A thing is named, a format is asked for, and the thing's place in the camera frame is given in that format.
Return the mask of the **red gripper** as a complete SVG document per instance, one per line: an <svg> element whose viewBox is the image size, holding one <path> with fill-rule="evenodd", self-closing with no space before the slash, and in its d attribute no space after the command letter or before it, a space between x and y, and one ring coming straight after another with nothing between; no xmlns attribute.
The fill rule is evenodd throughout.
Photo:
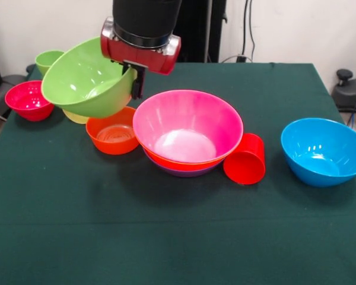
<svg viewBox="0 0 356 285"><path fill-rule="evenodd" d="M113 17L107 17L100 35L101 52L104 57L122 64L124 75L130 68L135 78L132 83L131 96L134 100L142 98L145 72L169 75L177 61L181 48L181 38L170 35L162 47L141 48L131 45L115 33Z"/></svg>

